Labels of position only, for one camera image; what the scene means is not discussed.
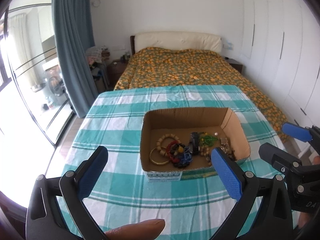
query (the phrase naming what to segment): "cardboard box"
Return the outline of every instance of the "cardboard box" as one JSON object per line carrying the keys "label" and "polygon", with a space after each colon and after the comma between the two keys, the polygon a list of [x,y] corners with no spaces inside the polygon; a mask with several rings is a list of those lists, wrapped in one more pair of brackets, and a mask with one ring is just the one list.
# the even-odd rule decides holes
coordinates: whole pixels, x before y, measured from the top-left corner
{"label": "cardboard box", "polygon": [[[150,162],[150,151],[156,147],[156,142],[164,134],[173,133],[180,138],[181,143],[188,145],[191,132],[207,132],[218,138],[227,137],[231,148],[235,151],[238,164],[242,164],[250,156],[250,146],[236,114],[230,108],[215,107],[187,107],[170,108],[149,111],[143,119],[140,142],[140,160],[143,170],[149,181],[174,181],[197,179],[216,175],[213,166],[208,166],[205,157],[196,155],[186,168],[176,168],[170,162],[158,166]],[[172,139],[162,142],[166,147]],[[220,140],[215,141],[211,150],[220,146]],[[156,162],[165,162],[157,150],[152,153]]]}

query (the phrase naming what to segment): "blue curtain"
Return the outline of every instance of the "blue curtain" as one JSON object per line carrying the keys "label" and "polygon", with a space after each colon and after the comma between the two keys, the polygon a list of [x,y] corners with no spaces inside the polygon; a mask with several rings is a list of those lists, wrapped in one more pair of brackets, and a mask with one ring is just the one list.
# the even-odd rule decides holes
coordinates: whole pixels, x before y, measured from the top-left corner
{"label": "blue curtain", "polygon": [[52,0],[56,49],[71,103],[85,117],[98,96],[86,49],[94,46],[90,0]]}

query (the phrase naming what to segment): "screw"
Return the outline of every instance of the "screw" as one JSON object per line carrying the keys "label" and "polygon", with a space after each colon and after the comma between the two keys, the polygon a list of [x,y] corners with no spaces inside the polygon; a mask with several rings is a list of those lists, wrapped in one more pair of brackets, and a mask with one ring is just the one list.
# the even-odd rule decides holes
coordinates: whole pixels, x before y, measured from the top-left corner
{"label": "screw", "polygon": [[279,181],[281,181],[283,178],[282,178],[281,175],[277,174],[277,175],[276,175],[276,179],[279,180]]}
{"label": "screw", "polygon": [[66,177],[70,178],[70,177],[73,176],[73,174],[75,174],[74,171],[67,171],[66,172]]}
{"label": "screw", "polygon": [[251,171],[247,171],[245,173],[245,175],[248,177],[248,178],[252,178],[253,177],[253,173]]}
{"label": "screw", "polygon": [[304,187],[302,185],[298,186],[298,192],[302,193],[304,191]]}
{"label": "screw", "polygon": [[42,180],[44,178],[44,175],[39,175],[38,177],[37,177],[37,180]]}

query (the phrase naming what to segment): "nightstand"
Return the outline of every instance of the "nightstand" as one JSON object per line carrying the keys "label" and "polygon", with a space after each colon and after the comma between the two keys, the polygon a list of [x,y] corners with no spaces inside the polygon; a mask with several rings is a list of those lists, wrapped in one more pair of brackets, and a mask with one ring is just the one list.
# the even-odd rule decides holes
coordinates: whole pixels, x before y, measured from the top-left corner
{"label": "nightstand", "polygon": [[110,80],[110,88],[113,90],[120,79],[121,75],[127,68],[128,63],[122,63],[120,60],[115,60],[107,66],[108,77]]}
{"label": "nightstand", "polygon": [[231,65],[231,67],[233,67],[234,69],[236,69],[237,71],[239,71],[240,74],[241,74],[243,65],[242,65],[240,62],[238,62],[238,61],[236,61],[236,60],[234,60],[234,59],[231,59],[231,58],[225,59],[225,61],[228,62],[229,65]]}

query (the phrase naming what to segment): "gold bangle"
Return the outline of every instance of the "gold bangle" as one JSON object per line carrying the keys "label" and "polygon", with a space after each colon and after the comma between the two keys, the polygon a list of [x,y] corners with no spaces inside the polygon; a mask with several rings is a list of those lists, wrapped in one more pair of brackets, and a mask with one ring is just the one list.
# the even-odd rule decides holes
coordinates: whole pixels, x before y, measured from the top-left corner
{"label": "gold bangle", "polygon": [[152,159],[151,159],[151,155],[152,155],[152,152],[153,152],[154,150],[156,150],[156,148],[153,148],[152,151],[151,151],[150,154],[149,154],[149,160],[150,160],[153,164],[158,165],[158,166],[162,166],[162,165],[166,165],[166,164],[168,164],[168,163],[170,162],[170,160],[167,160],[166,162],[163,162],[163,163],[157,163],[157,162],[155,162],[154,160],[152,160]]}
{"label": "gold bangle", "polygon": [[178,136],[176,136],[175,134],[173,133],[167,133],[165,135],[163,135],[162,137],[160,137],[156,143],[156,149],[158,150],[158,152],[162,155],[162,156],[168,156],[167,152],[166,152],[166,149],[164,147],[161,146],[163,140],[167,139],[167,138],[172,138],[173,140],[175,141],[178,141],[178,143],[181,143],[180,142],[180,139]]}

